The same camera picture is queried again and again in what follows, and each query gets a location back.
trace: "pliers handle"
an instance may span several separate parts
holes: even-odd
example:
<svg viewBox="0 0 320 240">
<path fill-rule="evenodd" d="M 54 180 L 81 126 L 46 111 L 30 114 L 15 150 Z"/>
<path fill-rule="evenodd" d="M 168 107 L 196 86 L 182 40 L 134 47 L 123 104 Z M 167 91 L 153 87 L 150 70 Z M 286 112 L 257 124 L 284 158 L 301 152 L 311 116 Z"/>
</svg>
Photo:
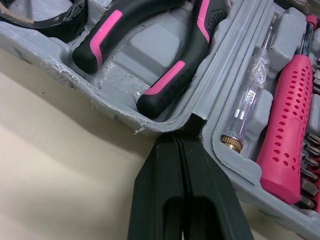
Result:
<svg viewBox="0 0 320 240">
<path fill-rule="evenodd" d="M 205 58 L 217 25 L 227 16 L 224 0 L 196 0 L 187 42 L 166 73 L 139 98 L 138 111 L 156 119 L 192 81 Z"/>
<path fill-rule="evenodd" d="M 233 186 L 200 138 L 160 136 L 135 179 L 128 240 L 254 240 Z"/>
<path fill-rule="evenodd" d="M 100 21 L 73 51 L 74 63 L 94 74 L 126 33 L 144 19 L 186 0 L 113 0 Z"/>
</svg>

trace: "gray plastic case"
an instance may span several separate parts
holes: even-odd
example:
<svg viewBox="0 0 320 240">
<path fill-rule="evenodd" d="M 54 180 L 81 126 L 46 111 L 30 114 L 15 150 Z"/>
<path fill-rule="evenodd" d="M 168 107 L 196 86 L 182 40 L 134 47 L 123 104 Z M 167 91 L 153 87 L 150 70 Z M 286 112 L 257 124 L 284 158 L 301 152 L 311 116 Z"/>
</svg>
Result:
<svg viewBox="0 0 320 240">
<path fill-rule="evenodd" d="M 44 12 L 41 0 L 31 0 L 31 9 L 16 0 L 11 10 L 43 20 L 65 11 L 64 0 L 48 1 Z M 294 8 L 284 10 L 272 0 L 232 0 L 227 19 L 214 34 L 215 44 L 199 66 L 184 95 L 158 119 L 150 120 L 136 109 L 137 93 L 152 85 L 171 65 L 183 47 L 191 16 L 192 1 L 181 7 L 157 14 L 132 29 L 118 44 L 102 69 L 87 75 L 75 66 L 72 51 L 97 23 L 111 0 L 88 0 L 89 20 L 77 39 L 65 44 L 35 30 L 0 22 L 0 47 L 33 65 L 42 68 L 62 84 L 88 96 L 93 106 L 113 119 L 119 119 L 136 133 L 159 135 L 182 128 L 191 115 L 206 124 L 201 135 L 203 145 L 212 158 L 228 174 L 241 201 L 260 208 L 277 223 L 308 240 L 320 239 L 320 214 L 289 206 L 264 191 L 260 185 L 261 168 L 254 162 L 268 124 L 278 73 L 299 48 L 306 29 L 305 16 Z M 268 51 L 270 70 L 266 87 L 259 95 L 249 122 L 241 155 L 220 142 L 220 136 L 238 94 L 251 56 L 261 47 L 271 19 L 277 14 Z M 320 30 L 316 30 L 310 58 L 320 50 Z M 320 134 L 320 96 L 312 97 L 308 129 Z"/>
</svg>

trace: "pink and black handle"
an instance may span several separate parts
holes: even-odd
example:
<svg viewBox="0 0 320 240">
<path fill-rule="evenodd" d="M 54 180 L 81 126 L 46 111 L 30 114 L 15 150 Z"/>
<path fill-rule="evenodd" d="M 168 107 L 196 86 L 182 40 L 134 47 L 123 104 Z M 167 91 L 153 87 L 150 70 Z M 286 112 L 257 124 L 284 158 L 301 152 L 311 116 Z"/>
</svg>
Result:
<svg viewBox="0 0 320 240">
<path fill-rule="evenodd" d="M 292 205 L 300 200 L 301 149 L 313 89 L 309 58 L 317 18 L 308 16 L 301 54 L 282 70 L 275 90 L 266 136 L 257 158 L 264 190 Z"/>
<path fill-rule="evenodd" d="M 73 51 L 74 63 L 94 74 L 126 33 L 144 19 L 186 0 L 113 0 L 84 41 Z"/>
<path fill-rule="evenodd" d="M 136 103 L 137 110 L 156 119 L 192 81 L 205 58 L 217 25 L 227 17 L 224 0 L 196 0 L 187 42 L 169 70 Z"/>
</svg>

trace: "black rubber grip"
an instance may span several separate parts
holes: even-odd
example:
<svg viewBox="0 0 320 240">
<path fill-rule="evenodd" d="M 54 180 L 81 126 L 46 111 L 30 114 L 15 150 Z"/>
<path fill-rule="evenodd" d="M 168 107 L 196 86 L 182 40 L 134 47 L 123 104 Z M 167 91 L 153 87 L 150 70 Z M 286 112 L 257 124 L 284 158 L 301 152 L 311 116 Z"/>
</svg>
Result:
<svg viewBox="0 0 320 240">
<path fill-rule="evenodd" d="M 193 23 L 180 56 L 137 101 L 137 110 L 156 119 L 192 81 L 209 49 L 217 25 L 227 17 L 224 0 L 196 0 Z"/>
<path fill-rule="evenodd" d="M 113 0 L 100 21 L 72 54 L 74 63 L 94 74 L 125 34 L 144 19 L 186 0 Z"/>
</svg>

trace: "pink tool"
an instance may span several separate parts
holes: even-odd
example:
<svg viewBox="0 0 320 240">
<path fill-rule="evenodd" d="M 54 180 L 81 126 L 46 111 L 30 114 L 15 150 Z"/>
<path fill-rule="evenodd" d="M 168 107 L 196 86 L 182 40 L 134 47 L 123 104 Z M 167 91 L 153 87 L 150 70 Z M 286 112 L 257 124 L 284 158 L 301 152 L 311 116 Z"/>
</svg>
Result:
<svg viewBox="0 0 320 240">
<path fill-rule="evenodd" d="M 307 16 L 300 53 L 279 77 L 267 133 L 257 158 L 264 190 L 292 205 L 300 200 L 300 159 L 311 96 L 312 64 L 309 58 L 317 18 Z"/>
</svg>

